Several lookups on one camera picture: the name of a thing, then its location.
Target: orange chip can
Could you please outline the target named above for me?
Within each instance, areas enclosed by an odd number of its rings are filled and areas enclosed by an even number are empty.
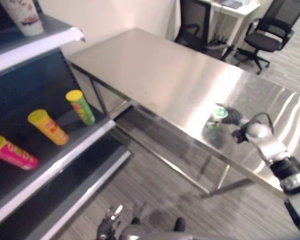
[[[31,170],[38,163],[35,156],[9,142],[3,136],[0,136],[0,159],[23,170]]]
[[[56,145],[64,145],[69,135],[48,115],[44,109],[37,109],[28,115],[28,122],[33,124]]]

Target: metal shelf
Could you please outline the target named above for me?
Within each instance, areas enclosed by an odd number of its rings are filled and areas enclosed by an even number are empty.
[[[0,73],[73,41],[84,39],[80,29],[40,14],[44,33],[25,37],[17,27],[0,31]]]
[[[31,153],[39,159],[34,170],[24,171],[0,161],[0,223],[115,126],[113,120],[92,111],[96,118],[92,126],[85,126],[73,110],[56,120],[69,134],[69,142],[64,146],[56,146],[39,131],[26,137]]]
[[[129,155],[105,135],[4,221],[0,239],[50,239]]]

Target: shelf edge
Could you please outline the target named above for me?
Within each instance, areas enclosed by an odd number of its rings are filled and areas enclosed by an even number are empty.
[[[85,202],[106,182],[106,180],[125,162],[131,155],[126,152],[102,175],[102,177],[95,182],[82,197],[50,228],[50,230],[41,238],[41,240],[50,240],[61,227],[80,209]]]
[[[95,141],[100,139],[110,129],[112,129],[116,123],[113,120],[109,120],[102,127],[96,130],[93,134],[87,137],[84,141],[78,144],[70,152],[56,161],[49,169],[41,174],[36,180],[30,183],[22,191],[14,196],[9,202],[7,202],[2,208],[0,208],[0,223],[9,216],[18,206],[25,202],[33,193],[40,189],[45,183],[61,173],[63,169],[73,161],[78,155],[83,153],[88,147],[90,147]]]
[[[84,40],[77,27],[44,37],[0,54],[0,72],[73,41]]]

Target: table top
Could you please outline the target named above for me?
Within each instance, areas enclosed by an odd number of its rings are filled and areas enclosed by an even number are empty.
[[[283,196],[278,179],[248,142],[236,144],[232,125],[205,124],[216,103],[247,118],[267,112],[274,134],[300,161],[300,95],[190,48],[132,29],[69,58],[81,71],[134,100],[205,150],[269,191]]]

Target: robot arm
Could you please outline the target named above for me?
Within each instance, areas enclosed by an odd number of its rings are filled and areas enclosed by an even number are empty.
[[[300,163],[294,156],[291,156],[286,146],[274,136],[269,116],[268,126],[260,123],[256,117],[252,120],[242,119],[242,115],[233,108],[226,108],[226,110],[229,117],[221,122],[239,125],[240,129],[232,133],[235,141],[238,144],[248,141],[257,148],[265,164],[279,179],[280,187],[287,196],[284,204],[294,224],[300,230]]]

